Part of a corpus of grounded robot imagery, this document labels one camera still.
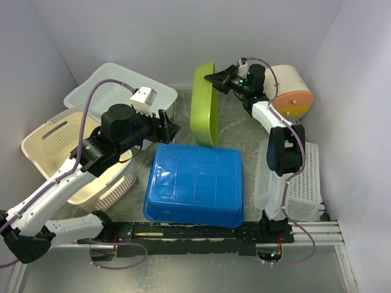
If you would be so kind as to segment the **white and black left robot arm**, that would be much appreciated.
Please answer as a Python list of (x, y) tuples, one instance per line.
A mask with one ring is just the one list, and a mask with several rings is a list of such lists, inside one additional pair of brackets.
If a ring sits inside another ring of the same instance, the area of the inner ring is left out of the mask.
[(180, 126), (166, 111), (145, 115), (126, 104), (115, 104), (64, 164), (30, 197), (1, 212), (1, 236), (17, 261), (23, 264), (42, 257), (50, 248), (81, 239), (112, 240), (114, 228), (103, 211), (87, 216), (51, 221), (52, 215), (78, 190), (120, 161), (120, 156), (144, 140), (171, 143)]

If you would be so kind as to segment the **white perforated plastic basket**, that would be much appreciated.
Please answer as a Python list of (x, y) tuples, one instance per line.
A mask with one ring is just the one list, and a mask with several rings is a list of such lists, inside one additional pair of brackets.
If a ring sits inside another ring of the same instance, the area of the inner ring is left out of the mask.
[[(282, 220), (285, 218), (281, 208), (283, 188), (289, 175), (279, 177), (269, 169), (266, 162), (267, 146), (267, 140), (260, 142), (253, 202), (257, 209), (266, 211), (269, 219)], [(285, 209), (293, 220), (314, 222), (321, 204), (318, 145), (309, 142), (305, 144), (305, 159), (304, 171), (290, 180)]]

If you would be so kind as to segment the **green plastic tray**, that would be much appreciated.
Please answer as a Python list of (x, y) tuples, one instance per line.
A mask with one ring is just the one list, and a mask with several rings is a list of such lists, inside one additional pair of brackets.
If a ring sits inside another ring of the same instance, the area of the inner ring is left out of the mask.
[(205, 79), (206, 75), (213, 73), (215, 73), (214, 62), (209, 62), (195, 69), (193, 79), (190, 129), (195, 142), (204, 147), (219, 145), (217, 90)]

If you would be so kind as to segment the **blue plastic tub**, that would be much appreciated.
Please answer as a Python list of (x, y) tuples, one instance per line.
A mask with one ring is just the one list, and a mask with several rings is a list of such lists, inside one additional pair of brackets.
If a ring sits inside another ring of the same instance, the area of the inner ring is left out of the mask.
[(160, 144), (143, 212), (152, 222), (237, 228), (244, 222), (242, 155), (230, 148)]

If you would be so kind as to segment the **cream perforated laundry basket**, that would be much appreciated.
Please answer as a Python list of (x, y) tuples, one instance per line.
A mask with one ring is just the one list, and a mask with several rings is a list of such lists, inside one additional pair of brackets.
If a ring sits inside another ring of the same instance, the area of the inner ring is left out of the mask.
[[(22, 152), (46, 179), (58, 171), (71, 151), (77, 147), (81, 118), (81, 109), (67, 109), (42, 124), (22, 141)], [(137, 180), (132, 157), (131, 151), (122, 154), (118, 164), (77, 191), (68, 199), (68, 203), (87, 212), (110, 208)]]

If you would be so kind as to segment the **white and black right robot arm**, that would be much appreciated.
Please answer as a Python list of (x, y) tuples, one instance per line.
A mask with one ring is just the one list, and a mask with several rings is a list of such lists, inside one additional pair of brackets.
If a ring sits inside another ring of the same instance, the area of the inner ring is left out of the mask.
[(270, 220), (286, 219), (289, 182), (305, 166), (305, 130), (294, 122), (312, 105), (312, 93), (291, 65), (270, 67), (243, 59), (204, 78), (218, 92), (238, 95), (244, 110), (268, 133), (265, 161), (273, 190), (262, 210)]

